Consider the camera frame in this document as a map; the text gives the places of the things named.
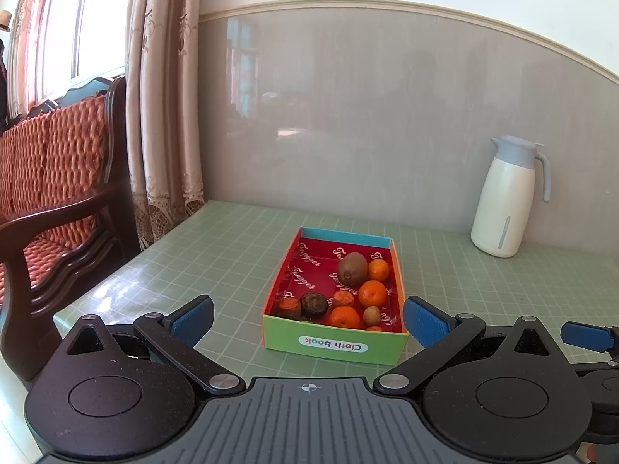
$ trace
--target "triangular hole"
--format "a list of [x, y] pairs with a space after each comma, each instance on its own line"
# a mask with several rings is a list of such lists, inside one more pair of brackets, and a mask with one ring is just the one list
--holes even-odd
[[535, 330], [524, 330], [514, 350], [515, 352], [522, 354], [550, 356], [548, 350], [542, 342], [542, 339]]
[[76, 356], [79, 354], [96, 353], [103, 350], [103, 344], [97, 334], [97, 330], [90, 326], [82, 328], [75, 342], [69, 348], [67, 354]]

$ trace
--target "woven cushion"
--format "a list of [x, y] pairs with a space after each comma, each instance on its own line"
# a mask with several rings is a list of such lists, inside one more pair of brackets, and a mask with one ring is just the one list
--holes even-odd
[[[107, 147], [103, 94], [55, 110], [50, 116], [41, 196], [44, 207], [74, 198], [100, 183]], [[75, 249], [89, 238], [94, 227], [95, 217], [89, 217], [48, 230], [42, 237]]]
[[21, 216], [41, 207], [43, 167], [47, 150], [50, 115], [44, 114], [18, 123], [5, 132], [3, 138], [13, 140], [13, 172], [10, 216]]
[[[60, 244], [37, 237], [24, 249], [28, 272], [30, 272], [30, 284], [35, 287], [62, 255], [69, 250]], [[0, 305], [4, 300], [4, 270], [0, 264]]]
[[0, 137], [0, 217], [3, 218], [13, 214], [13, 201], [10, 195], [14, 149], [13, 138], [8, 133]]

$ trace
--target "gray pitcher handle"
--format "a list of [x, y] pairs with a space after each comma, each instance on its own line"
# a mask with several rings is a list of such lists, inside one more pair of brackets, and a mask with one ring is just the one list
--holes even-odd
[[542, 196], [542, 200], [547, 204], [550, 202], [550, 163], [543, 153], [538, 153], [535, 158], [542, 162], [542, 167], [544, 169], [544, 195]]

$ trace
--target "table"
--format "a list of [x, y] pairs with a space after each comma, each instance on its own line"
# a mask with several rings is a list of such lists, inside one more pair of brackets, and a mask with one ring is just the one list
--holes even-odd
[[[488, 324], [510, 325], [533, 314], [559, 342], [565, 321], [619, 325], [619, 269], [605, 255], [524, 244], [513, 258], [494, 258], [479, 251], [468, 234], [219, 201], [209, 201], [59, 312], [56, 324], [64, 335], [84, 314], [98, 314], [107, 324], [131, 323], [146, 312], [169, 314], [197, 295], [209, 294], [215, 323], [196, 348], [246, 381], [264, 375], [365, 376], [371, 382], [389, 367], [281, 353], [261, 345], [262, 305], [300, 226], [392, 237], [405, 292], [425, 297], [451, 315], [471, 312]], [[560, 346], [572, 362], [608, 359]], [[410, 337], [401, 360], [420, 349]]]

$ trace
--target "blue gripper pad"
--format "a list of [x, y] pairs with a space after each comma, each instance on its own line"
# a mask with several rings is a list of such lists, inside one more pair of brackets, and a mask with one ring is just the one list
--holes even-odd
[[185, 345], [195, 346], [213, 325], [215, 307], [210, 296], [200, 295], [163, 319], [163, 326]]
[[615, 340], [606, 328], [567, 321], [561, 327], [563, 343], [590, 351], [605, 353], [615, 346]]
[[438, 309], [436, 312], [430, 309], [435, 307], [430, 304], [422, 305], [413, 297], [409, 297], [402, 308], [404, 326], [423, 347], [430, 347], [450, 332], [448, 322], [438, 315], [443, 313]]

